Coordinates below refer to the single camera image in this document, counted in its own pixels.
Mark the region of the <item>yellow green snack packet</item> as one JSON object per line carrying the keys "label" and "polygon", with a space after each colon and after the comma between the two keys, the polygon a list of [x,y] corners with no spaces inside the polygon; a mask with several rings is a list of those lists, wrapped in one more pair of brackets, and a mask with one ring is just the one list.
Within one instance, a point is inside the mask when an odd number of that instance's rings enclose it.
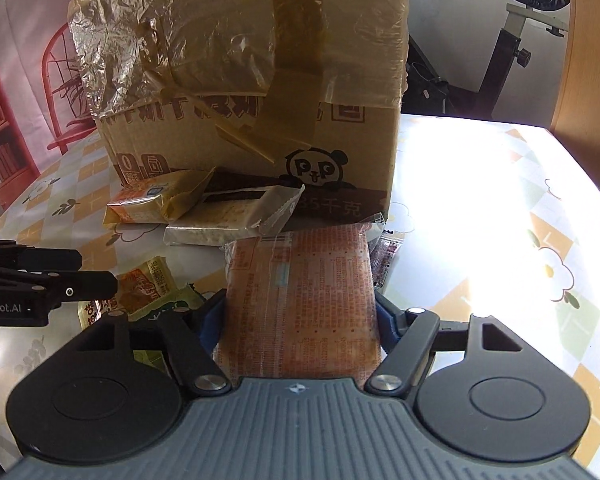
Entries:
{"label": "yellow green snack packet", "polygon": [[176,284],[166,258],[151,258],[136,268],[117,276],[118,292],[114,296],[116,307],[134,314],[153,301],[176,289]]}

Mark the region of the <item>printed backdrop curtain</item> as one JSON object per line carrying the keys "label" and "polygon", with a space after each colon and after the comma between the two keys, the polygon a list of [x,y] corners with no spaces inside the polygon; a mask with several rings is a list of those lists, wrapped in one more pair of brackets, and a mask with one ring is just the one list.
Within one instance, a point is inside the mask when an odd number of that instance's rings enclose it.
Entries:
{"label": "printed backdrop curtain", "polygon": [[53,130],[41,67],[46,46],[66,24],[69,1],[0,0],[0,83],[38,171],[59,158],[47,148]]}

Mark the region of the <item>wooden door panel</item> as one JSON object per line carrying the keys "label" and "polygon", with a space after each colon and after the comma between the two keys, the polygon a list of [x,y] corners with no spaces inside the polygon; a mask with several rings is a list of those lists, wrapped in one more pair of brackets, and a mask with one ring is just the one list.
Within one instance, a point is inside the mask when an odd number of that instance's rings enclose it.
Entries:
{"label": "wooden door panel", "polygon": [[550,131],[600,189],[600,0],[571,0]]}

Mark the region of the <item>white wafer snack pack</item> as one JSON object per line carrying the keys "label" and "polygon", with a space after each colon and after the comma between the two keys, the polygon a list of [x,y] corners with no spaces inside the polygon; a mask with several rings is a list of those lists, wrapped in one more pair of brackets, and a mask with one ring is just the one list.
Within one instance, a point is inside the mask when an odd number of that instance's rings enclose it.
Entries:
{"label": "white wafer snack pack", "polygon": [[304,186],[272,185],[207,193],[163,232],[167,245],[221,247],[234,240],[275,236],[294,213]]}

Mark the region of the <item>checkered floral tablecloth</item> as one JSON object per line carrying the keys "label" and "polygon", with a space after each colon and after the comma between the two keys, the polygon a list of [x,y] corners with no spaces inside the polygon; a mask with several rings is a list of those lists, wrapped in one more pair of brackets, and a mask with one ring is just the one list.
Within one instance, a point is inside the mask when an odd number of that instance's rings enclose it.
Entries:
{"label": "checkered floral tablecloth", "polygon": [[[169,246],[161,226],[102,224],[120,182],[99,136],[76,144],[0,218],[0,238],[73,247],[121,273],[163,256],[178,284],[219,288],[215,247]],[[548,131],[404,116],[387,226],[402,234],[384,295],[446,320],[499,318],[592,403],[577,460],[600,477],[600,191]]]}

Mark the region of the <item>orange biscuit pack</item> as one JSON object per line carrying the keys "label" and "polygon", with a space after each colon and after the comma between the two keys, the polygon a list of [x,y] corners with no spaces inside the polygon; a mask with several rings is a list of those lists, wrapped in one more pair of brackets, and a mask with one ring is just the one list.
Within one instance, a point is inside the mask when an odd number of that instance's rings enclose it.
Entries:
{"label": "orange biscuit pack", "polygon": [[350,377],[363,385],[380,363],[368,249],[380,233],[358,222],[227,244],[214,357],[228,378]]}

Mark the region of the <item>black exercise bike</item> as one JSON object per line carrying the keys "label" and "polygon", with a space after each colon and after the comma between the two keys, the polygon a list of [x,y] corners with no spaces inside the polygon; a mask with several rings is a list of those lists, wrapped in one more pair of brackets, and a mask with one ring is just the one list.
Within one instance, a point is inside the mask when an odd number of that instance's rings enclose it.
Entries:
{"label": "black exercise bike", "polygon": [[[408,32],[440,76],[454,86],[479,89],[506,21],[510,0],[410,0]],[[567,39],[528,22],[521,47],[532,54],[526,68],[507,77],[494,107],[497,122],[548,127],[557,101]]]}

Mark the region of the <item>cardboard box with plastic wrap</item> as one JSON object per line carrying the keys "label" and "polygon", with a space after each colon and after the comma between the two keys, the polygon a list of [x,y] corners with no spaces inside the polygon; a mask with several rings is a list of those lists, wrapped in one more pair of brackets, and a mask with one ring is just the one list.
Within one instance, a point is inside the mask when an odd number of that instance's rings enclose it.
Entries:
{"label": "cardboard box with plastic wrap", "polygon": [[389,207],[408,0],[71,0],[90,112],[124,184],[218,170],[302,214]]}

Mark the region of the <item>orange cracker snack pack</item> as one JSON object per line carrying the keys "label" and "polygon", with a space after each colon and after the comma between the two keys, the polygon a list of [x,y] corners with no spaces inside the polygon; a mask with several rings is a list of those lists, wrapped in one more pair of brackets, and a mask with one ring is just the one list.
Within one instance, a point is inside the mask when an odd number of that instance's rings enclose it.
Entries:
{"label": "orange cracker snack pack", "polygon": [[134,182],[122,188],[106,206],[102,224],[169,224],[199,202],[214,169],[178,170]]}

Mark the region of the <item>dark purple snack packet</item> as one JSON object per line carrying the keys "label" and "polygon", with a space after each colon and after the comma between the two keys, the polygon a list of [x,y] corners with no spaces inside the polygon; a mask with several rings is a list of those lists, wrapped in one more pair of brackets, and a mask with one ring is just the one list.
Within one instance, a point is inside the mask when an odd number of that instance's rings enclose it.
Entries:
{"label": "dark purple snack packet", "polygon": [[373,246],[370,253],[370,267],[376,288],[385,286],[393,260],[403,244],[404,237],[404,232],[385,230]]}

